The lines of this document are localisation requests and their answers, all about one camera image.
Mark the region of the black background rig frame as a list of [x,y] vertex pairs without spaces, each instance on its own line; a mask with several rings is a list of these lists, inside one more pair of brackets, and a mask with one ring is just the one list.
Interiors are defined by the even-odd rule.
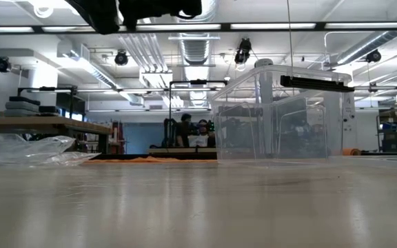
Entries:
[[168,96],[168,100],[169,100],[169,117],[168,118],[172,118],[172,86],[175,84],[181,84],[181,83],[189,83],[190,85],[207,85],[208,83],[222,83],[223,85],[227,85],[228,81],[226,80],[205,80],[205,79],[196,79],[196,80],[191,80],[191,81],[170,81],[169,83],[169,88],[168,88],[168,92],[169,92],[169,96]]

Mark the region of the black ceiling spotlight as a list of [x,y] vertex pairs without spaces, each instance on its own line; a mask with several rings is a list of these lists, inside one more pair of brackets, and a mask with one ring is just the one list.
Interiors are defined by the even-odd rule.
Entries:
[[9,58],[6,56],[1,56],[0,57],[0,72],[1,73],[7,73],[12,70],[11,63],[9,61]]
[[381,60],[382,55],[378,50],[374,50],[366,55],[365,60],[368,63],[377,63]]
[[252,50],[252,44],[249,38],[242,38],[241,42],[236,51],[234,62],[237,65],[244,64],[250,57],[250,51]]
[[124,66],[128,64],[128,56],[125,50],[119,50],[114,58],[114,62],[118,66]]

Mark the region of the wooden top workbench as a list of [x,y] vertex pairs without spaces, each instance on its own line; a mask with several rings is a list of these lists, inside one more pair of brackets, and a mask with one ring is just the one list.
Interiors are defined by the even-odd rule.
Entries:
[[67,134],[69,132],[108,135],[111,129],[60,116],[0,117],[0,133]]

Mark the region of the white plastic bin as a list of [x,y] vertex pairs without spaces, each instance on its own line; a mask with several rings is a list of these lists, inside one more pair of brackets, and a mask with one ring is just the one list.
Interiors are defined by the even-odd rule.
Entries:
[[209,136],[188,136],[189,147],[207,147]]

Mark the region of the orange elastic bandage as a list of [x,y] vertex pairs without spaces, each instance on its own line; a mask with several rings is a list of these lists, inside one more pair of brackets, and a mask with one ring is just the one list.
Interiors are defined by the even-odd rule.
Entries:
[[343,158],[350,156],[360,156],[362,153],[359,149],[347,148],[343,150],[340,156],[331,156],[329,158],[219,158],[218,152],[215,148],[176,148],[176,149],[156,149],[156,153],[151,154],[171,154],[171,153],[217,153],[216,160],[179,160],[175,158],[135,158],[132,160],[94,160],[91,158],[88,163],[212,163],[217,162],[219,164],[229,165],[232,163],[248,163],[248,164],[258,164],[258,163],[269,163],[269,162],[315,162],[315,163],[328,163],[334,158]]

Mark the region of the black aluminium rig frame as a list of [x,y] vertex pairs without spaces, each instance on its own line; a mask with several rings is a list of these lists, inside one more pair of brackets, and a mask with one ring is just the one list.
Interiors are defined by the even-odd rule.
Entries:
[[99,154],[94,160],[132,160],[135,158],[175,158],[179,160],[216,160],[217,153],[171,153],[171,154]]

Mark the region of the stack of grey pads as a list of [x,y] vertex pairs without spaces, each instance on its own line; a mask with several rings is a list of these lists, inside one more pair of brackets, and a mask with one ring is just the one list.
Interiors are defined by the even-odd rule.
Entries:
[[59,116],[59,109],[55,106],[42,105],[40,101],[24,96],[10,96],[3,114],[6,117],[22,116]]

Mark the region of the background black robot arms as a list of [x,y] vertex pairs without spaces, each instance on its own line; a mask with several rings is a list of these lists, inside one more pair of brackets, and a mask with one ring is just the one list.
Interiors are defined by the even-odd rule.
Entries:
[[176,145],[176,124],[177,122],[173,118],[164,120],[161,147],[174,147]]

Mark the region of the clear plastic bag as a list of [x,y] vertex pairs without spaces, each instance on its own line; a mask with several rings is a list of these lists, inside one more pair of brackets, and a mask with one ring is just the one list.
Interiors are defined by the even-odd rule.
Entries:
[[0,134],[0,165],[20,167],[77,166],[98,156],[76,149],[77,140],[54,136],[27,141],[18,134]]

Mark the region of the person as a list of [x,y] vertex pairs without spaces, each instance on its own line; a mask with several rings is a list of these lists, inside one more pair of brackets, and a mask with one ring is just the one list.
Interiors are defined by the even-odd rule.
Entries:
[[195,132],[191,120],[192,116],[190,114],[183,114],[181,121],[176,124],[176,145],[179,147],[189,147],[188,137]]
[[207,147],[216,147],[215,133],[210,130],[206,120],[202,119],[198,122],[198,133],[200,136],[207,137]]

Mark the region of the clear plastic storage box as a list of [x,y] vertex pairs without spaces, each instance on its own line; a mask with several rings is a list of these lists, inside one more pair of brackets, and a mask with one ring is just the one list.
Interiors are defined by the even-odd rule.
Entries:
[[210,99],[220,163],[326,163],[356,146],[348,74],[260,65]]

